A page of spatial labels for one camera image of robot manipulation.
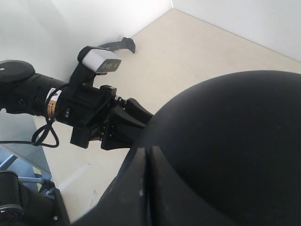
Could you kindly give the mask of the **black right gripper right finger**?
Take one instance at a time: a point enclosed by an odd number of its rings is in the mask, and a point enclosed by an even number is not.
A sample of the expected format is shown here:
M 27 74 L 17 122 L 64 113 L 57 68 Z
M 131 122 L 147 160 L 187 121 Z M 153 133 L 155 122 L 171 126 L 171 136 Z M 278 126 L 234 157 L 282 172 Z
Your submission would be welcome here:
M 170 165 L 162 150 L 149 152 L 149 201 L 154 226 L 234 226 L 198 196 Z

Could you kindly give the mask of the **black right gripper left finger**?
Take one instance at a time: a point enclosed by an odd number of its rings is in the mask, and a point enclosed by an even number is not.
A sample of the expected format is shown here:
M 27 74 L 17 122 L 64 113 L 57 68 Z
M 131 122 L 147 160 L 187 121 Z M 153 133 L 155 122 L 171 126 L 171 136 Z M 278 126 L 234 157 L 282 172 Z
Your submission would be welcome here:
M 99 203 L 73 226 L 145 226 L 147 225 L 148 157 L 139 148 L 120 180 L 103 194 Z

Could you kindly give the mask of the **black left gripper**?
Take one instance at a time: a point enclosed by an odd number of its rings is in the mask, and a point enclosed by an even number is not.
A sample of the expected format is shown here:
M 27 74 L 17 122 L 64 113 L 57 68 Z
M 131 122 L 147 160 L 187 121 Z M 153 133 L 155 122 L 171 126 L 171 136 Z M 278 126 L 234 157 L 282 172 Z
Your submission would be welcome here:
M 112 86 L 78 86 L 65 88 L 59 99 L 56 120 L 72 127 L 70 143 L 88 148 L 89 141 L 100 136 L 117 89 Z M 153 114 L 134 98 L 114 99 L 114 112 L 110 114 L 101 138 L 103 150 L 130 148 Z

